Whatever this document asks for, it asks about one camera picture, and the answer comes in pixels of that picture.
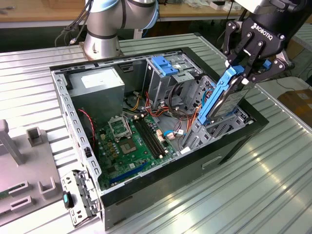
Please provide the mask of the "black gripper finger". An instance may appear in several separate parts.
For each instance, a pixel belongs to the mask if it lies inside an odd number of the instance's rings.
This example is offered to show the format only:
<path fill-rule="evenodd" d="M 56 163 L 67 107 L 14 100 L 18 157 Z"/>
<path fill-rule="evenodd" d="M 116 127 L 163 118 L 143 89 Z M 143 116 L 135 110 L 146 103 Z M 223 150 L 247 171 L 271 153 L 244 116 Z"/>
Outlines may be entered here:
<path fill-rule="evenodd" d="M 254 21 L 229 21 L 225 30 L 223 54 L 226 56 L 226 67 L 236 66 L 248 56 L 244 67 L 252 67 L 254 50 Z"/>
<path fill-rule="evenodd" d="M 247 61 L 243 83 L 259 83 L 293 67 L 294 64 L 289 60 L 283 43 L 272 45 L 259 40 Z"/>

